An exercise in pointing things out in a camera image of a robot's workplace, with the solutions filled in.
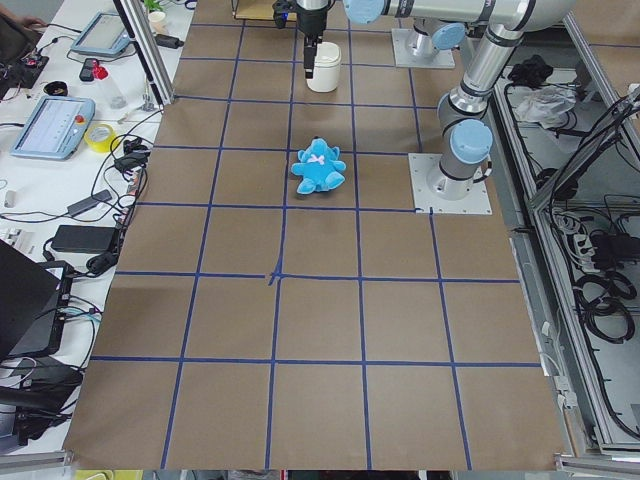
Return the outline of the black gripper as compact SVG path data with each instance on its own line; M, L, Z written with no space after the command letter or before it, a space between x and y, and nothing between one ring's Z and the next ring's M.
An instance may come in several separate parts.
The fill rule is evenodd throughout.
M299 7L297 11L298 29L306 35L304 37L303 49L303 66L306 79L312 79L314 76L315 59L319 43L319 37L317 35L322 35L326 29L327 12L327 6L316 10Z

